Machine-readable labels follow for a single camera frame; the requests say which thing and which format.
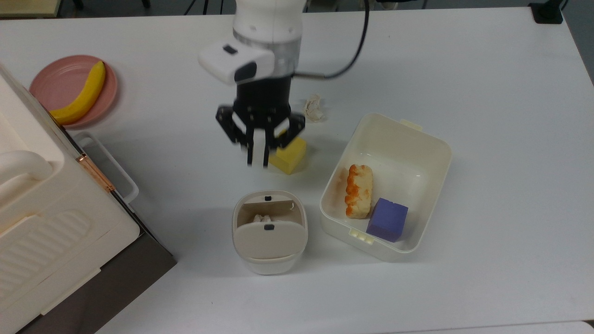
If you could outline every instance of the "blue foam block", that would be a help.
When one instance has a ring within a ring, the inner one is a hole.
[[[395,242],[402,235],[407,213],[406,206],[380,198],[371,213],[371,219],[367,224],[367,233]]]

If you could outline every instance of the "white tabletop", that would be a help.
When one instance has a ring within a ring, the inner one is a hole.
[[[415,334],[591,334],[594,329],[585,322],[518,324],[515,326],[474,327],[429,330]]]
[[[363,13],[304,15],[302,71],[352,56]],[[373,12],[356,66],[294,80],[323,97],[305,167],[287,176],[231,145],[214,120],[235,88],[197,52],[232,17],[0,21],[0,61],[28,86],[63,56],[114,67],[120,94],[92,128],[140,187],[133,204],[179,263],[103,333],[386,333],[594,318],[594,89],[569,29],[528,8]],[[453,160],[419,248],[383,263],[327,234],[318,201],[360,118],[407,119]],[[236,202],[262,189],[304,203],[294,270],[251,273],[233,249]]]

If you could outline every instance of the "white plastic box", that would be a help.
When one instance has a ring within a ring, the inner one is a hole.
[[[440,195],[451,161],[450,146],[380,114],[364,116],[320,201],[326,233],[383,261],[415,250]],[[352,164],[373,170],[372,208],[382,197],[409,208],[402,236],[390,242],[365,233],[369,219],[346,216],[346,179]]]
[[[269,222],[253,222],[269,215]],[[233,245],[250,270],[261,275],[284,273],[300,258],[308,239],[305,208],[282,190],[244,196],[233,213]]]

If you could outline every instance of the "yellow cube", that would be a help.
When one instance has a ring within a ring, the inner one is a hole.
[[[306,148],[307,142],[295,137],[284,149],[276,149],[276,152],[268,158],[268,162],[285,172],[285,174],[290,175],[305,156]]]

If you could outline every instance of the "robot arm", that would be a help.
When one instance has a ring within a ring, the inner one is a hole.
[[[200,52],[198,61],[226,84],[295,72],[305,0],[237,0],[233,38]]]
[[[237,84],[233,106],[219,106],[216,119],[233,143],[248,149],[252,163],[254,130],[266,133],[264,166],[270,150],[286,147],[304,128],[303,115],[291,113],[290,83],[299,61],[301,12],[305,0],[236,0],[233,38],[200,52],[199,63],[226,84]],[[245,133],[233,121],[245,124]],[[289,128],[275,137],[285,119]]]

